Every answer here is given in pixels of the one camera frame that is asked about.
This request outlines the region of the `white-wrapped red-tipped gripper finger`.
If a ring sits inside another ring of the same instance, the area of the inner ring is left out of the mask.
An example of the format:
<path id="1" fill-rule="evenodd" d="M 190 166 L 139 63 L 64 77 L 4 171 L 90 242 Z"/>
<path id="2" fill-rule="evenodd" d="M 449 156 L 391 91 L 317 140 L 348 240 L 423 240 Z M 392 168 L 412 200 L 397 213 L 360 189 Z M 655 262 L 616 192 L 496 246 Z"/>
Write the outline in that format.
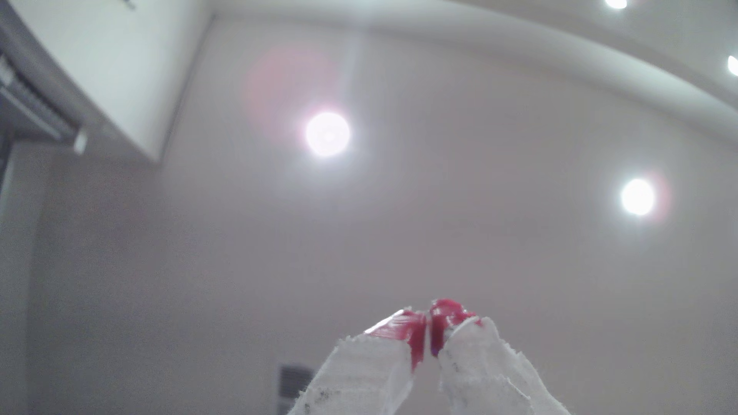
<path id="1" fill-rule="evenodd" d="M 570 414 L 489 317 L 448 298 L 434 300 L 430 346 L 451 414 Z"/>
<path id="2" fill-rule="evenodd" d="M 396 414 L 424 359 L 427 313 L 401 309 L 337 342 L 289 414 Z"/>

